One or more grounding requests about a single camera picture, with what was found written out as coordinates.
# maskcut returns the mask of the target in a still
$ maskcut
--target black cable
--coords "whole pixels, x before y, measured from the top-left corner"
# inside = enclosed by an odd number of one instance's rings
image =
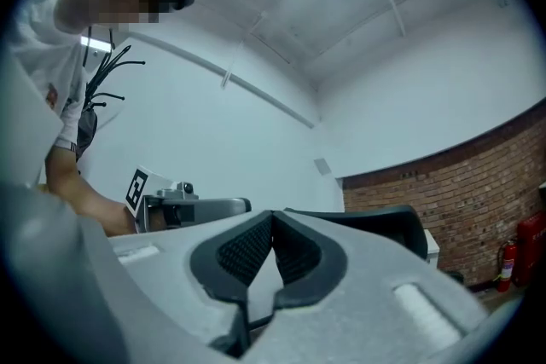
[[[108,64],[103,67],[101,71],[97,71],[95,77],[93,77],[90,82],[90,95],[95,93],[96,89],[102,84],[102,81],[106,79],[106,76],[108,76],[108,74],[117,66],[116,63],[118,62],[118,60],[120,60],[121,57],[125,55],[130,48],[131,46],[125,47],[113,60],[108,62]]]
[[[114,99],[120,99],[121,101],[125,100],[125,98],[123,96],[121,96],[121,95],[113,95],[113,94],[110,94],[110,93],[96,93],[95,95],[93,95],[91,97],[91,100],[95,99],[99,95],[107,95],[108,97],[113,97]]]
[[[87,64],[87,54],[89,53],[89,45],[91,44],[91,26],[87,30],[87,44],[85,45],[84,66]]]
[[[109,27],[109,28],[108,28],[108,31],[110,32],[110,46],[112,46],[112,51],[114,51],[114,50],[116,50],[116,45],[113,43],[112,28]]]
[[[110,69],[110,72],[114,69],[114,68],[118,68],[119,66],[124,66],[125,64],[140,64],[141,66],[144,66],[146,64],[146,61],[123,61],[123,62],[120,62],[119,64],[116,64],[115,66],[113,66],[111,69]]]
[[[87,85],[87,90],[85,91],[85,96],[87,99],[91,97],[93,94],[95,94],[96,89],[98,86],[102,83],[102,81],[105,79],[105,77],[110,73],[115,63],[123,56],[125,55],[131,46],[125,47],[120,53],[117,54],[117,56],[110,60],[111,52],[107,53],[102,60],[101,65],[99,66],[98,70],[96,71],[95,76]]]

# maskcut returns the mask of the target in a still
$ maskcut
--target brick wall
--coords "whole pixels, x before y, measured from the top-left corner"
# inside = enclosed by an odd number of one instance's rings
[[[497,276],[497,251],[542,208],[546,101],[461,146],[343,181],[346,211],[411,205],[440,246],[439,268],[467,285]]]

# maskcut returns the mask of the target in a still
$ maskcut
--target fluorescent light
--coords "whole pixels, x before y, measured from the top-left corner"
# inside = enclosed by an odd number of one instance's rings
[[[81,41],[83,46],[87,45],[87,37],[84,37],[82,35]],[[102,50],[103,52],[112,51],[112,46],[110,45],[110,43],[107,43],[106,41],[95,40],[94,38],[91,39],[89,47],[91,47],[92,49]]]

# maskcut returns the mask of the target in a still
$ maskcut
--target gray surface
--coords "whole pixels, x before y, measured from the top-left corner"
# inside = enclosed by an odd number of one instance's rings
[[[0,191],[9,270],[44,326],[81,361],[236,362],[206,346],[230,330],[236,309],[201,290],[188,260],[201,241],[260,211],[108,240],[98,223],[76,217],[52,196],[24,188]],[[346,276],[319,304],[278,311],[240,361],[414,364],[463,356],[450,350],[434,354],[392,294],[408,282],[463,335],[473,333],[452,347],[455,352],[466,350],[465,344],[478,350],[482,338],[495,333],[491,321],[481,325],[485,311],[471,294],[402,246],[315,217],[288,215],[341,245],[348,256]],[[125,266],[113,251],[150,245],[159,253]]]
[[[335,239],[346,251],[346,277],[318,305],[277,311],[244,362],[408,362],[433,354],[392,289],[417,284],[463,333],[486,317],[462,286],[402,246],[315,217],[288,215]]]
[[[160,250],[151,257],[127,263],[126,271],[157,308],[203,343],[209,344],[229,333],[236,306],[212,300],[206,295],[189,271],[189,257],[203,240],[249,217],[254,217],[254,213],[189,228],[114,237],[110,243],[116,253],[149,245]]]

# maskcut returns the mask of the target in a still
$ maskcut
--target person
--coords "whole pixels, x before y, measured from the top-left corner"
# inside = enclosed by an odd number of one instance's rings
[[[138,22],[152,0],[22,0],[5,40],[64,127],[45,160],[49,192],[79,215],[96,219],[108,236],[135,233],[124,204],[100,195],[78,173],[75,147],[86,76],[81,34],[95,24]]]

